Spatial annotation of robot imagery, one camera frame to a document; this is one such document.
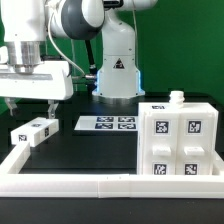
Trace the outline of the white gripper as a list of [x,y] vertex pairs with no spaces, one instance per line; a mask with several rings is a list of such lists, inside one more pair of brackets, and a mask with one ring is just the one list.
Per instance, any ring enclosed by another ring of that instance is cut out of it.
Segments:
[[18,107],[14,98],[49,100],[48,117],[54,119],[59,102],[73,95],[73,84],[66,61],[44,61],[31,74],[18,74],[9,65],[0,65],[0,96],[4,99],[10,115]]

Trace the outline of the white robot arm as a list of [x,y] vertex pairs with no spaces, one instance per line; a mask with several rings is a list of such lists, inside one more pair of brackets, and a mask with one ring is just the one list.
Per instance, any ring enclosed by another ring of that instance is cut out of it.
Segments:
[[58,102],[73,95],[71,69],[63,53],[43,55],[40,45],[56,38],[89,42],[102,35],[103,65],[90,66],[93,95],[111,102],[144,94],[135,64],[137,30],[119,20],[119,10],[153,7],[158,0],[0,0],[4,45],[0,47],[0,97],[10,112],[17,98],[44,99],[55,115]]

